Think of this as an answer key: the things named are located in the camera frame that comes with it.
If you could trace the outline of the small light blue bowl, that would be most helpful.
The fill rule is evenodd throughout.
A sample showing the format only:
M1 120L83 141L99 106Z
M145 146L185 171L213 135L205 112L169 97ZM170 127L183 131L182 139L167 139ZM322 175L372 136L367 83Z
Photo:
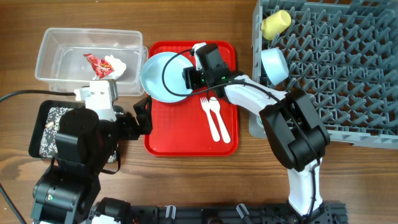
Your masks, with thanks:
M278 85L289 76L286 59L279 48L262 50L261 61L264 71L273 85Z

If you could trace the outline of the white plastic spoon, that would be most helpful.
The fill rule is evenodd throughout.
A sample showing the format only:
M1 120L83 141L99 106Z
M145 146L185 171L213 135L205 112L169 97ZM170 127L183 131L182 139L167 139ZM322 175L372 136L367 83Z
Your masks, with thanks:
M221 105L220 105L219 101L214 96L212 96L210 98L209 103L210 103L210 110L212 110L212 112L214 112L217 117L218 125L219 125L220 131L221 131L221 137L222 137L224 143L230 143L231 137L230 137L229 132L228 132L228 130L225 126L225 123L222 119Z

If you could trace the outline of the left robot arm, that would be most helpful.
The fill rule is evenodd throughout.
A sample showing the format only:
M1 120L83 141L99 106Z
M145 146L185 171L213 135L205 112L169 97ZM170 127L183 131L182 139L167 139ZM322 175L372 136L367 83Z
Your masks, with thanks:
M117 151L121 140L136 140L152 131L150 96L136 103L135 115L115 107L117 113L110 120L83 103L47 100L39 108L29 154L37 157L34 148L40 138L50 108L67 108L55 135L57 155L36 183L32 196L31 218L34 223L81 223L88 218L91 206L100 192L99 174Z

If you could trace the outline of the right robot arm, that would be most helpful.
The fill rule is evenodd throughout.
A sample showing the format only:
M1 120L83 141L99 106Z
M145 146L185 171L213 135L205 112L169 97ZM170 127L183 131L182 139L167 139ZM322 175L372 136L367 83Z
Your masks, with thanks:
M308 95L303 90L267 88L230 70L216 44L195 44L187 52L195 66L182 73L186 87L199 93L213 90L260 117L272 152L288 171L289 205L303 222L314 220L323 203L319 170L330 135Z

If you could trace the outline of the white plastic fork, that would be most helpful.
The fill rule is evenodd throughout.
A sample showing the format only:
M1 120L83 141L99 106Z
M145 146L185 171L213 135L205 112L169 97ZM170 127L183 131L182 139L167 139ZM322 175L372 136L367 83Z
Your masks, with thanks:
M219 132L215 126L215 123L213 121L213 118L211 116L210 104L205 97L200 98L200 102L201 102L201 107L202 107L203 111L205 112L207 120L208 120L211 137L214 140L214 142L218 142L220 140L220 134L219 134Z

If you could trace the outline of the large light blue plate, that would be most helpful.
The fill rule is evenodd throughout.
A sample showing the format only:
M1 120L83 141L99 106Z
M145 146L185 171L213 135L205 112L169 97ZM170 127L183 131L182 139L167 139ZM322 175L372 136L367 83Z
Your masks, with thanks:
M185 96L175 96L169 93L162 82L164 65L171 59L175 52L162 52L152 56L142 69L141 83L148 95L163 103L176 103L185 99ZM174 58L165 70L164 80L167 88L174 93L186 95L192 92L187 89L182 73L184 68L194 67L191 61L179 55Z

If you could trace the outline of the yellow plastic cup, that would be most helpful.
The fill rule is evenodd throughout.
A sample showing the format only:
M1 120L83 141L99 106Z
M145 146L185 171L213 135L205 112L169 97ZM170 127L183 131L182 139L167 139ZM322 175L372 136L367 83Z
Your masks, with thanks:
M291 23L290 14L285 10L279 10L262 21L262 36L266 40L273 40L276 34L283 33Z

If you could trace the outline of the food leftovers rice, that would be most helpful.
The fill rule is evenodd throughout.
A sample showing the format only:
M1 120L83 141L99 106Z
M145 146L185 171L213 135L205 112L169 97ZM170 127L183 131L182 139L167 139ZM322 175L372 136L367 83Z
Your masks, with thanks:
M51 158L57 155L57 146L55 136L60 129L60 119L71 108L51 107L44 126L42 139L40 141L39 156L43 158Z

